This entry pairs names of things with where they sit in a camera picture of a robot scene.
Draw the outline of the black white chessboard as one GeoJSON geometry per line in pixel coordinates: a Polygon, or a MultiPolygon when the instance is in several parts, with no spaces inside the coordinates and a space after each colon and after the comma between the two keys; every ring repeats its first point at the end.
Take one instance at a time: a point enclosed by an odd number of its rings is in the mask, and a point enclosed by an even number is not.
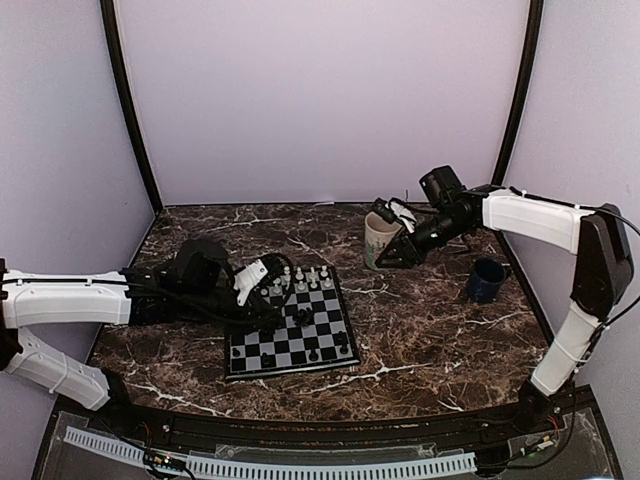
{"type": "Polygon", "coordinates": [[[277,375],[311,372],[358,365],[360,354],[350,324],[347,307],[340,288],[337,271],[332,265],[286,269],[285,274],[272,282],[260,294],[270,304],[279,301],[285,289],[293,292],[282,307],[280,320],[271,329],[244,333],[225,332],[225,379],[229,382],[256,380],[277,375]],[[293,315],[299,308],[314,311],[314,323],[306,327],[294,324],[293,315]],[[346,344],[337,344],[335,335],[344,331],[346,344]],[[340,356],[340,346],[349,346],[349,355],[340,356]],[[240,351],[232,357],[232,349],[240,351]],[[309,360],[309,352],[316,349],[317,361],[309,360]],[[273,358],[270,367],[261,365],[261,355],[273,358]]]}

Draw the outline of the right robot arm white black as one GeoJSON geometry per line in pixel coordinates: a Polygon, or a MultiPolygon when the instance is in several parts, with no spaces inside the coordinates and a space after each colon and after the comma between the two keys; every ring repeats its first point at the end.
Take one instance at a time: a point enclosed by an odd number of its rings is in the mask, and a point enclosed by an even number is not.
{"type": "Polygon", "coordinates": [[[521,434],[534,432],[549,416],[554,398],[587,364],[603,334],[636,306],[619,306],[634,282],[635,262],[629,233],[639,231],[611,203],[590,206],[496,184],[465,186],[450,166],[426,173],[419,184],[428,200],[425,219],[417,220],[407,202],[378,198],[372,210],[401,229],[377,255],[379,268],[411,269],[434,250],[474,230],[515,237],[560,262],[533,264],[515,251],[535,294],[560,287],[566,295],[564,317],[552,324],[553,339],[518,392],[510,424],[521,434]]]}

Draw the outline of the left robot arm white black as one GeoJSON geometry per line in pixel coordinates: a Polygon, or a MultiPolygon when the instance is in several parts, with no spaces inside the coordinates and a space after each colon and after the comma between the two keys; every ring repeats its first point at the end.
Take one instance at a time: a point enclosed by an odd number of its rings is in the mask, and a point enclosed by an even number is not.
{"type": "Polygon", "coordinates": [[[77,361],[30,331],[32,325],[95,323],[146,326],[189,317],[239,328],[274,324],[283,300],[260,289],[292,266],[268,253],[235,268],[218,242],[190,239],[163,263],[102,274],[40,275],[1,270],[1,369],[67,397],[120,436],[141,427],[120,375],[77,361]]]}

